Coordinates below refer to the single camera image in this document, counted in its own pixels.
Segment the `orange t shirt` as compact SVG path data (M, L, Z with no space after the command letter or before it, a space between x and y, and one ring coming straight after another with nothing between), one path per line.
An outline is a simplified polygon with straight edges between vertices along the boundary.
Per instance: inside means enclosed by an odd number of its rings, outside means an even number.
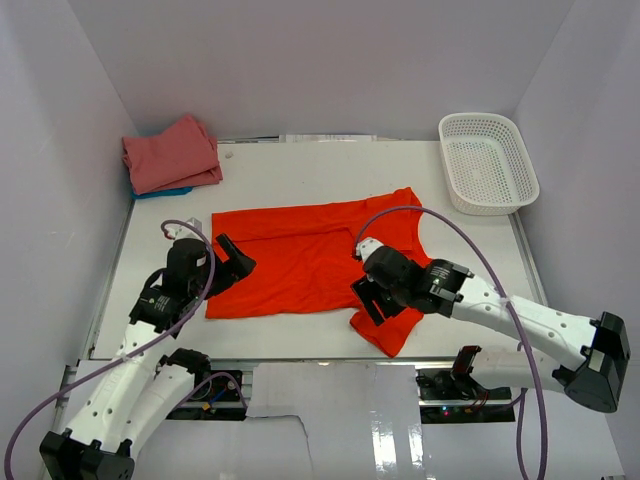
M353 308L351 327L385 355L396 356L423 316L405 310L375 325L351 289L364 274L352 252L357 237L373 237L427 265L419 238L420 205L406 187L351 202L213 214L212 234L227 235L256 266L246 279L208 300L206 317Z

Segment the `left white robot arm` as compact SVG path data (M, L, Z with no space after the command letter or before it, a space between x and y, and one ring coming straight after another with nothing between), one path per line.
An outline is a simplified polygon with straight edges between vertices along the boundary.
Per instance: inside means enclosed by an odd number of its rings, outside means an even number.
M220 379L241 389L239 376L177 345L183 319L256 266L227 235L215 243L224 259L199 238L174 240L165 267L148 277L129 314L118 366L102 374L64 430L47 433L40 444L51 478L129 479L142 446L174 409L188 400L218 400L213 388Z

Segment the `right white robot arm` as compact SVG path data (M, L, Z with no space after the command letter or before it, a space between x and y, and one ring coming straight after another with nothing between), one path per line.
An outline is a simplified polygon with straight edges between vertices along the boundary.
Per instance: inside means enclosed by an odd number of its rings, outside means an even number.
M439 315L518 340L518 352L464 346L450 375L453 390L472 399L502 387L541 388L602 413L619 407L631 358L623 319L572 315L519 296L505 298L469 269L444 259L421 266L373 238L355 257L363 277L352 289L377 326L403 313Z

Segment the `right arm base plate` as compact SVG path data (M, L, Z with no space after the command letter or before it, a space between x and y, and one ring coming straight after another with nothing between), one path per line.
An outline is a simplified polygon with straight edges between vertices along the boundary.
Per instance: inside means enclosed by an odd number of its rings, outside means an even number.
M471 378L472 361L480 352L479 346L465 346L450 366L417 370L416 384L423 425L515 421L514 399L509 388L486 389Z

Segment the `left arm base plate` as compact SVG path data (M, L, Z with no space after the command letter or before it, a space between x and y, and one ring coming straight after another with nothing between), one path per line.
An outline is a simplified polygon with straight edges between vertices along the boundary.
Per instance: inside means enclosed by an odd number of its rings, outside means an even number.
M226 376L208 381L188 401L175 408L167 420L176 421L243 421L246 408L241 402L241 394L246 395L241 370L224 370L233 377L238 387Z

